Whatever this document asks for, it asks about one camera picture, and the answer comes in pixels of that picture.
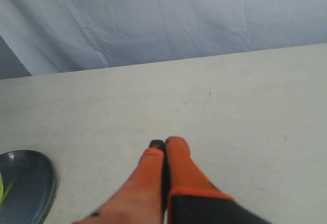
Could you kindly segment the orange right gripper fixed left finger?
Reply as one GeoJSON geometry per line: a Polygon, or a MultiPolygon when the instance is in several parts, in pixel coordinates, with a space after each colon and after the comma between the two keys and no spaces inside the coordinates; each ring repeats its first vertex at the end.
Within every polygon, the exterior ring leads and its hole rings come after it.
{"type": "Polygon", "coordinates": [[[152,140],[138,165],[118,191],[75,223],[163,223],[165,144],[152,140]]]}

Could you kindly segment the black right gripper moving right finger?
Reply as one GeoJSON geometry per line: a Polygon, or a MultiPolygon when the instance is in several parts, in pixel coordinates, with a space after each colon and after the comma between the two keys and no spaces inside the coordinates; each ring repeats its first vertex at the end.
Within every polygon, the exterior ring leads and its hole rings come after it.
{"type": "Polygon", "coordinates": [[[187,141],[165,141],[171,189],[168,194],[169,223],[267,223],[222,192],[191,158],[187,141]]]}

